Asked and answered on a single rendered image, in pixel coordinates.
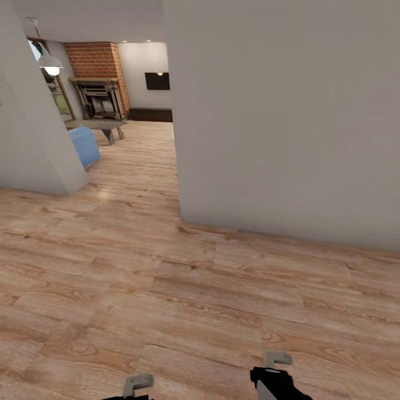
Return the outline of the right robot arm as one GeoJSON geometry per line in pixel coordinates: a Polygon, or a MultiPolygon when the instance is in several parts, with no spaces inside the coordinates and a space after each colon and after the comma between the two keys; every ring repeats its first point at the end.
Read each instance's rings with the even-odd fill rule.
{"type": "Polygon", "coordinates": [[[313,400],[293,385],[287,371],[275,369],[274,364],[292,364],[292,357],[285,352],[264,351],[266,367],[253,367],[251,381],[255,383],[259,400],[313,400]]]}

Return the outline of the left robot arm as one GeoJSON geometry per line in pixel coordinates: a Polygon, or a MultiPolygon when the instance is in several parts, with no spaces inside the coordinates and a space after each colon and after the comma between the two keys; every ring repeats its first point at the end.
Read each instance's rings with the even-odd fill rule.
{"type": "Polygon", "coordinates": [[[136,397],[135,389],[152,387],[154,385],[153,374],[141,374],[137,376],[129,376],[126,379],[123,396],[108,397],[102,400],[149,400],[148,395],[136,397]]]}

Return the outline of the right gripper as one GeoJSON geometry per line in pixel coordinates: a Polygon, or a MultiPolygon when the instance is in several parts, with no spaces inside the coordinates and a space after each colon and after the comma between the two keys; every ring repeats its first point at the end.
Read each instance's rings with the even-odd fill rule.
{"type": "MultiPolygon", "coordinates": [[[[253,370],[250,371],[250,378],[251,381],[255,383],[255,388],[257,389],[257,381],[265,374],[264,370],[266,370],[266,368],[263,367],[253,367],[253,370]]],[[[287,371],[284,370],[279,370],[279,369],[273,369],[271,368],[271,370],[278,370],[282,373],[282,376],[286,382],[290,383],[291,385],[293,385],[293,379],[292,376],[288,375],[287,371]]],[[[266,374],[265,374],[266,375],[266,374]]]]}

